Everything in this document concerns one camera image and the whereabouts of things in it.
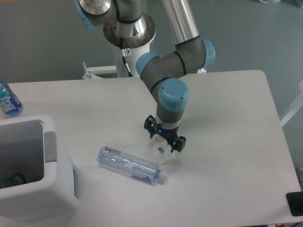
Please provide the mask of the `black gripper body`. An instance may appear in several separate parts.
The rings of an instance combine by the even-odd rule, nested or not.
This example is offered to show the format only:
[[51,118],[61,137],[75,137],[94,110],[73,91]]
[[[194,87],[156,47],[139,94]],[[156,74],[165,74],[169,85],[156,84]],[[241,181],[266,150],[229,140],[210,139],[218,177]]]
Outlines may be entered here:
[[174,144],[179,141],[178,128],[179,126],[173,129],[165,129],[162,124],[158,123],[155,125],[155,133],[163,137],[168,144]]

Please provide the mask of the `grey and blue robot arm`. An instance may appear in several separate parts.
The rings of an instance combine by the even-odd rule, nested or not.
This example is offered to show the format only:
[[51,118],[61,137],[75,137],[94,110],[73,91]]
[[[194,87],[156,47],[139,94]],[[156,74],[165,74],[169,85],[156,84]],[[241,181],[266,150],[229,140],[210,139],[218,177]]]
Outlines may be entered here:
[[[106,39],[119,50],[145,46],[156,34],[153,19],[143,12],[139,0],[77,0],[75,7],[88,28],[103,26]],[[189,89],[181,78],[212,64],[212,43],[200,37],[187,0],[163,0],[161,8],[168,23],[175,51],[164,56],[146,52],[130,67],[128,57],[121,57],[128,77],[138,76],[157,104],[155,116],[149,116],[144,128],[150,137],[159,135],[171,151],[182,151],[186,138],[178,135]]]

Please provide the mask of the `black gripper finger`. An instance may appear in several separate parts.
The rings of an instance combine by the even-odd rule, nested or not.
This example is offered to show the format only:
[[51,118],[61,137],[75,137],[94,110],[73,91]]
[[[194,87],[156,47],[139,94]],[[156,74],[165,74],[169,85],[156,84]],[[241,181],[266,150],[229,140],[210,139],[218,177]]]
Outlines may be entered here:
[[155,134],[158,134],[159,131],[159,126],[156,122],[156,119],[152,116],[149,115],[145,122],[144,122],[144,129],[146,129],[148,131],[148,133],[150,134],[150,138],[153,138],[153,136]]
[[177,134],[168,140],[168,144],[171,146],[171,152],[177,151],[181,152],[186,145],[187,139],[183,136],[178,136]]

